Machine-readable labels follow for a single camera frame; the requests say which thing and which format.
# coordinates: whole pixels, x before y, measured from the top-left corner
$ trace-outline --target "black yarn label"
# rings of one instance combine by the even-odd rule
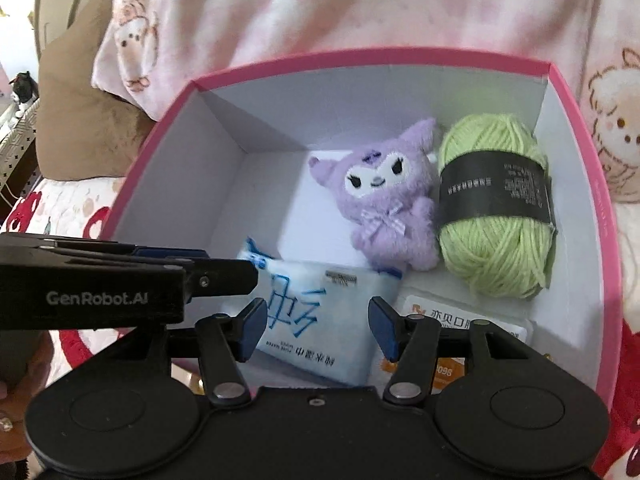
[[[439,227],[468,218],[533,218],[554,225],[550,186],[535,160],[517,153],[460,155],[440,173]]]

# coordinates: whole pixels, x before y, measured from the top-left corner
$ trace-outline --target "ball of yarn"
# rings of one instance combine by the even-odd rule
[[[444,137],[438,172],[468,152],[497,150],[524,155],[548,170],[546,156],[523,124],[510,115],[469,115]],[[546,258],[553,233],[531,218],[486,216],[446,224],[440,247],[447,269],[473,292],[493,297],[526,298],[546,286]]]

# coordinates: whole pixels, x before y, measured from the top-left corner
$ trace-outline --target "bow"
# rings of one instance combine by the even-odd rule
[[[406,226],[400,219],[395,218],[395,216],[402,211],[402,208],[402,202],[397,200],[387,212],[381,213],[375,209],[364,209],[361,213],[362,224],[365,227],[364,237],[371,238],[376,232],[378,232],[378,229],[380,229],[382,224],[392,228],[399,235],[404,236],[404,229]]]

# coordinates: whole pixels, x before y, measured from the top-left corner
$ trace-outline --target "ring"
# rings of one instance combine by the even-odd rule
[[[14,428],[14,424],[5,412],[0,412],[0,431],[9,433]]]

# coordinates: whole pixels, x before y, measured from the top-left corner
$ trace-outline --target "brown cushion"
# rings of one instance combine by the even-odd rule
[[[155,124],[139,108],[91,86],[110,19],[111,0],[90,0],[42,53],[36,151],[46,178],[123,176]]]

